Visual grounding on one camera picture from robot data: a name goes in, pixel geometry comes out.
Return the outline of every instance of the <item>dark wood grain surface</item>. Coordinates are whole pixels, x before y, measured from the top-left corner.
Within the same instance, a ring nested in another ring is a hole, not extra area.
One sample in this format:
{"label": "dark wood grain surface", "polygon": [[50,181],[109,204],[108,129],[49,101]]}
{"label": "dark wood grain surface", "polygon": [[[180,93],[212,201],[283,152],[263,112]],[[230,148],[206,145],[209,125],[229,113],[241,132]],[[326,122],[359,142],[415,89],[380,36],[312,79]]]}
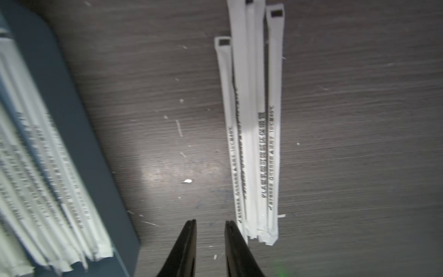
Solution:
{"label": "dark wood grain surface", "polygon": [[[156,275],[192,218],[196,276],[225,276],[234,204],[213,37],[229,34],[226,2],[27,2],[54,29],[134,213],[136,276]],[[250,243],[267,276],[443,275],[441,3],[285,1],[287,217],[274,246]]]}

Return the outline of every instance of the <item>paper scrap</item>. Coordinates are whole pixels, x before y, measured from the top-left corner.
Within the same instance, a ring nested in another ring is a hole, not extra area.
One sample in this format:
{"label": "paper scrap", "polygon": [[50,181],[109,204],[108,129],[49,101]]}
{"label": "paper scrap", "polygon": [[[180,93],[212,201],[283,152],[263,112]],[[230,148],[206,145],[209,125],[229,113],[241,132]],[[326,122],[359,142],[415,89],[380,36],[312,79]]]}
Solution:
{"label": "paper scrap", "polygon": [[160,227],[160,226],[158,226],[157,224],[150,223],[150,222],[147,222],[147,221],[142,221],[142,222],[143,222],[143,223],[146,223],[146,224],[151,224],[151,225],[154,225],[154,226]]}
{"label": "paper scrap", "polygon": [[180,135],[181,137],[183,137],[182,128],[180,127],[180,122],[179,122],[179,120],[176,119],[175,122],[177,123],[177,129],[179,130],[179,135]]}

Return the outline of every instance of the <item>white debris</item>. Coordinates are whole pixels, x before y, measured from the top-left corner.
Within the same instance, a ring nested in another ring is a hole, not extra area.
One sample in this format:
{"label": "white debris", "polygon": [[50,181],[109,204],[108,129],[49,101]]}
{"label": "white debris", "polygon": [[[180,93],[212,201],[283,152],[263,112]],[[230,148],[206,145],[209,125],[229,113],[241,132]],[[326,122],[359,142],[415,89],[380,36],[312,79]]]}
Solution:
{"label": "white debris", "polygon": [[177,129],[179,130],[179,135],[183,137],[182,128],[180,128],[180,122],[178,119],[175,120],[177,122]]}
{"label": "white debris", "polygon": [[157,224],[150,223],[150,222],[147,222],[147,221],[142,221],[142,222],[143,222],[143,223],[146,223],[146,224],[151,224],[151,225],[154,225],[154,226],[160,227],[160,226],[158,226]]}

